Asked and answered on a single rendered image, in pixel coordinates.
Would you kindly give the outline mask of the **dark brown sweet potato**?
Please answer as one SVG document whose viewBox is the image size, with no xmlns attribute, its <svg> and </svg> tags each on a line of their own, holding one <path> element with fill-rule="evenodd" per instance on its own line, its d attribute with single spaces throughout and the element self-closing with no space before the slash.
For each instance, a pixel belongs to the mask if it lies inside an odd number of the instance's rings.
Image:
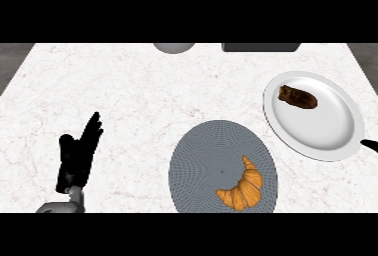
<svg viewBox="0 0 378 256">
<path fill-rule="evenodd" d="M 317 97 L 309 92 L 287 85 L 280 88 L 278 99 L 303 109 L 315 109 L 318 107 Z"/>
</svg>

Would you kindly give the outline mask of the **round grey placemat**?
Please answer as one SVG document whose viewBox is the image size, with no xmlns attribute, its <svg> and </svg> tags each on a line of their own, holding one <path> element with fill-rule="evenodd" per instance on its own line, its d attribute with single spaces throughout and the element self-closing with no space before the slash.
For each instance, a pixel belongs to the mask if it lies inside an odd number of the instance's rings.
<svg viewBox="0 0 378 256">
<path fill-rule="evenodd" d="M 272 213 L 278 199 L 278 173 L 269 150 L 253 131 L 228 120 L 197 125 L 176 146 L 169 170 L 169 185 L 179 213 L 235 213 L 218 189 L 231 189 L 243 178 L 243 157 L 263 176 L 262 199 L 244 213 Z"/>
</svg>

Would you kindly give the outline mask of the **white plate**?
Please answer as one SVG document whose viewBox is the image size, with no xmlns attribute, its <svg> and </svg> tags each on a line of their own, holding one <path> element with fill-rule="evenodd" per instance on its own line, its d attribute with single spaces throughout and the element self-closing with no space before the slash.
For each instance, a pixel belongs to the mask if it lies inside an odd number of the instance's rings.
<svg viewBox="0 0 378 256">
<path fill-rule="evenodd" d="M 278 99 L 284 85 L 317 97 L 315 109 L 302 109 Z M 362 114 L 348 92 L 324 76 L 306 71 L 280 74 L 265 89 L 263 110 L 275 134 L 300 154 L 340 161 L 358 153 L 365 138 Z"/>
</svg>

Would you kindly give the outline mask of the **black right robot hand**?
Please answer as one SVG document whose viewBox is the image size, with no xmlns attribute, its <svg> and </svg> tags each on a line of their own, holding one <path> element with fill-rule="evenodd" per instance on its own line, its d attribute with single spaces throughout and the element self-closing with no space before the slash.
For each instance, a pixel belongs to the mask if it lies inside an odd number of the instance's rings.
<svg viewBox="0 0 378 256">
<path fill-rule="evenodd" d="M 362 144 L 364 146 L 367 146 L 370 149 L 373 149 L 376 152 L 378 152 L 378 142 L 377 142 L 377 141 L 364 139 L 364 140 L 361 141 L 361 144 Z"/>
</svg>

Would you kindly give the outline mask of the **golden croissant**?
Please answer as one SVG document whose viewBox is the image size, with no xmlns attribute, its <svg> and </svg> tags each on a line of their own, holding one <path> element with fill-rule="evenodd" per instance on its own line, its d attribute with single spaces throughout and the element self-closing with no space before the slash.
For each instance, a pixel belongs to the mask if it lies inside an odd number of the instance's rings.
<svg viewBox="0 0 378 256">
<path fill-rule="evenodd" d="M 256 207 L 262 199 L 263 175 L 247 156 L 243 156 L 243 162 L 246 169 L 237 186 L 216 191 L 224 204 L 235 211 Z"/>
</svg>

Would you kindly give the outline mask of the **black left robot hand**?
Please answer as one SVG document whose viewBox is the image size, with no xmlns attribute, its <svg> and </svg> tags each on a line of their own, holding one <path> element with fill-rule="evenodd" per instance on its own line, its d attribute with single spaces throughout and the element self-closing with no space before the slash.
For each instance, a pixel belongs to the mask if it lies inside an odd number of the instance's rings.
<svg viewBox="0 0 378 256">
<path fill-rule="evenodd" d="M 83 188 L 88 184 L 94 155 L 104 133 L 101 114 L 94 113 L 82 137 L 76 139 L 70 134 L 60 137 L 61 167 L 58 173 L 57 192 L 70 193 L 70 188 Z"/>
</svg>

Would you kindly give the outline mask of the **grey round bowl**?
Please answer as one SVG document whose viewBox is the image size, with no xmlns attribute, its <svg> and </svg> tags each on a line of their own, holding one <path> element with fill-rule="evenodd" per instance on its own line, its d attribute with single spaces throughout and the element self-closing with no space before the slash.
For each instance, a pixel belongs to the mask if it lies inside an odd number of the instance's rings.
<svg viewBox="0 0 378 256">
<path fill-rule="evenodd" d="M 181 54 L 194 47 L 194 43 L 156 43 L 154 46 L 167 54 Z"/>
</svg>

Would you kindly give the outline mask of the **dark grey flat appliance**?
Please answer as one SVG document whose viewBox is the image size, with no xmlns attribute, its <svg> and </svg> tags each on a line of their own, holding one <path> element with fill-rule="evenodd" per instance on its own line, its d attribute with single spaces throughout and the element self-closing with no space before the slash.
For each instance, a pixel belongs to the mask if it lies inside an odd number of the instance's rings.
<svg viewBox="0 0 378 256">
<path fill-rule="evenodd" d="M 300 43 L 224 43 L 225 52 L 294 52 Z"/>
</svg>

